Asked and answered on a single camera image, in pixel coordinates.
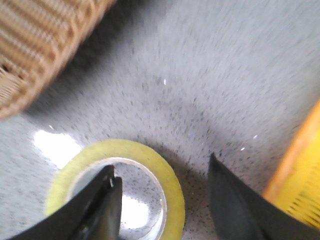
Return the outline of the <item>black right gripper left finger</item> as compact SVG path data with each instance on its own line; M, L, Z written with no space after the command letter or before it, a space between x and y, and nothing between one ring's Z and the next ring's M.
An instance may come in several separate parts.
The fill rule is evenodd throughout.
M12 239L117 240L122 194L122 179L107 165L63 207Z

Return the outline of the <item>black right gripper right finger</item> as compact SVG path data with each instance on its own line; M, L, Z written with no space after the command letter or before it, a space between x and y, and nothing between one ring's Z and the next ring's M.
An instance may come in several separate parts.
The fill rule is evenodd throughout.
M273 206L215 154L208 167L209 210L220 240L318 240L319 230Z

